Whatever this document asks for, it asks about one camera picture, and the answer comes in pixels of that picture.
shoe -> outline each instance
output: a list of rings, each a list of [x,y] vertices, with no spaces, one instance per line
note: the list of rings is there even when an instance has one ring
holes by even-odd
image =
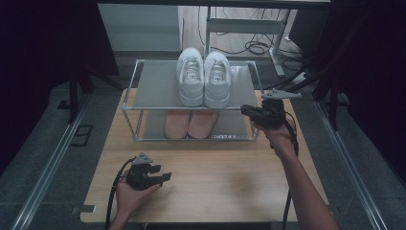
[[[179,56],[176,77],[179,81],[181,103],[184,106],[203,104],[203,59],[196,49],[187,48]]]
[[[220,110],[195,110],[188,126],[188,134],[196,139],[203,139],[212,132]]]
[[[204,103],[210,108],[224,108],[230,101],[230,63],[219,52],[211,52],[204,62]]]
[[[189,120],[192,111],[169,110],[165,122],[165,135],[170,139],[182,139],[188,134]]]

human arm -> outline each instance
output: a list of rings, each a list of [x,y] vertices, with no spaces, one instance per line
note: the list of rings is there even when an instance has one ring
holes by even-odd
[[[161,188],[159,184],[153,185],[143,191],[136,191],[126,183],[126,175],[123,173],[117,185],[117,214],[109,225],[109,230],[124,229],[131,215],[140,207],[143,200]]]
[[[258,125],[255,127],[265,133],[271,147],[281,159],[301,229],[339,229],[337,222],[296,156],[287,128],[281,126],[267,129]]]

metal shelf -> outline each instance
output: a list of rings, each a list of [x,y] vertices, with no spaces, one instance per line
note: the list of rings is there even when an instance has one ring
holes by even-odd
[[[137,60],[122,107],[131,134],[136,141],[256,141],[258,131],[249,119],[240,113],[243,104],[257,105],[252,79],[259,82],[254,61],[230,61],[230,102],[219,109],[220,114],[208,138],[168,139],[165,122],[171,109],[212,109],[204,104],[197,107],[183,106],[179,98],[176,79],[176,60]],[[139,78],[135,97],[133,82]]]

wooden tabletop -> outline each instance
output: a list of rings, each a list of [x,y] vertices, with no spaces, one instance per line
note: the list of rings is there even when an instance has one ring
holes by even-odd
[[[288,191],[280,159],[263,133],[256,142],[162,141],[136,142],[118,104],[101,158],[84,205],[94,213],[81,213],[84,222],[105,222],[111,184],[123,163],[146,153],[157,174],[172,173],[170,181],[151,195],[133,215],[136,222],[259,222],[282,221]],[[289,100],[285,110],[294,111]],[[138,112],[130,119],[137,120]],[[299,155],[305,170],[327,203],[320,178],[298,126]],[[116,213],[113,203],[112,215]],[[293,205],[289,221],[296,221]]]

metal rail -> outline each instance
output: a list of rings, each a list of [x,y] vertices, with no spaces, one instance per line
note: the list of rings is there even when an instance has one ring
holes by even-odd
[[[79,113],[77,117],[63,133],[63,136],[57,144],[55,151],[50,156],[44,170],[42,171],[42,174],[37,179],[33,189],[30,192],[30,195],[21,208],[20,213],[15,219],[11,229],[28,229],[28,227],[30,226],[30,223],[34,218],[34,215],[42,201],[42,198],[45,196],[49,185],[51,184],[54,175],[59,167],[59,164],[63,156],[65,155],[65,152],[68,149],[73,136],[75,135],[81,118],[83,117],[84,110],[89,101],[90,96],[83,95],[83,98],[79,104]]]
[[[340,134],[336,130],[334,130],[334,128],[328,121],[326,109],[319,102],[315,102],[315,104],[317,110],[320,113],[320,116],[323,119],[323,123],[328,131],[328,135],[333,141],[334,147],[337,149],[339,156],[344,163],[344,168],[347,170],[352,186],[354,187],[355,192],[357,192],[358,197],[367,213],[367,216],[371,221],[373,229],[388,229],[375,201],[373,200],[372,195],[368,191],[361,175],[356,169],[355,164],[350,157],[350,153],[348,152],[340,137]]]

